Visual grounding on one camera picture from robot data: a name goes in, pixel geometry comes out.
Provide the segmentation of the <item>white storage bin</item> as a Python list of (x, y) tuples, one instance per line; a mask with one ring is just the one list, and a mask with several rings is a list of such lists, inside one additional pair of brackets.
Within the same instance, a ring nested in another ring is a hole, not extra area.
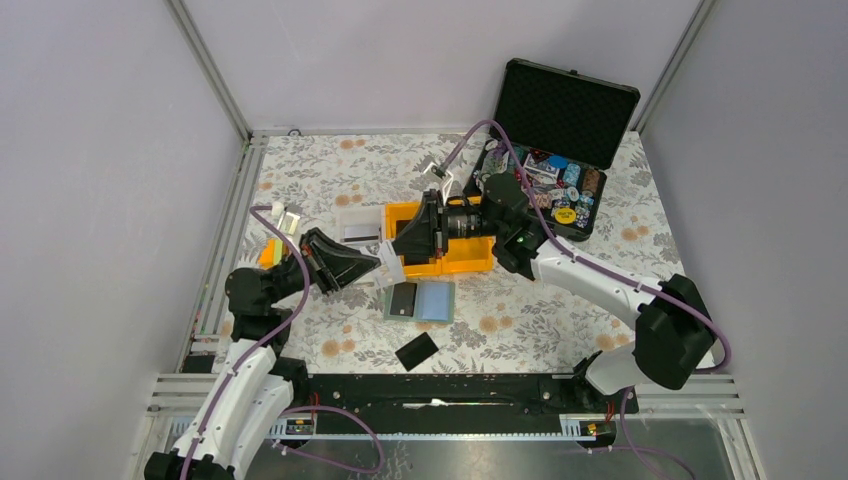
[(363, 247), (384, 240), (382, 205), (343, 207), (336, 214), (336, 237), (346, 246)]

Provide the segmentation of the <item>yellow double storage bin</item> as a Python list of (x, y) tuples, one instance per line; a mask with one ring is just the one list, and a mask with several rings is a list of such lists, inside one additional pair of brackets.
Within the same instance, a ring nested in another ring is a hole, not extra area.
[[(418, 206), (417, 202), (386, 204), (384, 237), (393, 240), (414, 217)], [(448, 242), (448, 252), (440, 259), (411, 260), (401, 256), (400, 261), (408, 278), (486, 272), (494, 268), (493, 245), (493, 237), (452, 239)]]

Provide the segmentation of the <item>dark grey credit card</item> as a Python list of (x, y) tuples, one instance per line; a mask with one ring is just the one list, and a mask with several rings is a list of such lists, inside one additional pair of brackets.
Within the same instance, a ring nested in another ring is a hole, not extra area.
[(412, 318), (414, 316), (417, 289), (418, 285), (411, 282), (394, 285), (388, 304), (388, 314), (391, 316)]

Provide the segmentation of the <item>black credit card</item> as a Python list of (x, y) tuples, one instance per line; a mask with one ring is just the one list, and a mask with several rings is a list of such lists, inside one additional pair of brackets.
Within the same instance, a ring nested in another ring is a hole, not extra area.
[(422, 332), (396, 350), (395, 356), (405, 371), (410, 372), (438, 351), (439, 348), (431, 336), (427, 332)]

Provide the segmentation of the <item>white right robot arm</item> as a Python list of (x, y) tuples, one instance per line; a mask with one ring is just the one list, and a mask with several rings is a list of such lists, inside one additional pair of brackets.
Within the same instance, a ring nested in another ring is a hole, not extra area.
[(415, 216), (392, 240), (400, 257), (438, 259), (456, 239), (491, 237), (492, 253), (506, 271), (563, 288), (625, 322), (634, 340), (599, 352), (581, 369), (575, 402), (597, 412), (613, 394), (652, 382), (679, 390), (715, 345), (731, 359), (726, 335), (712, 321), (692, 280), (659, 280), (629, 272), (589, 255), (556, 235), (542, 213), (523, 168), (486, 181), (478, 204), (453, 204), (438, 190), (423, 193)]

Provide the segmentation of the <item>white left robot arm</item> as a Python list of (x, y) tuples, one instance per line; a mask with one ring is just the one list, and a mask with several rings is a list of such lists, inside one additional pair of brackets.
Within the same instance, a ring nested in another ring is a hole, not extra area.
[(234, 326), (222, 370), (183, 435), (147, 460), (144, 478), (244, 478), (278, 416), (309, 401), (304, 361), (281, 352), (310, 287), (339, 291), (380, 265), (313, 228), (276, 265), (233, 270), (225, 294)]

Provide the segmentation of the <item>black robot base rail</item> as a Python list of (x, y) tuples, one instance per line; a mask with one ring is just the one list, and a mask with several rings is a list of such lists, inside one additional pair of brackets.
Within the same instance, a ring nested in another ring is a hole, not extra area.
[(319, 435), (557, 434), (565, 415), (639, 410), (635, 394), (603, 395), (570, 374), (310, 374), (288, 358), (270, 374), (292, 383), (293, 406), (320, 406), (305, 414)]

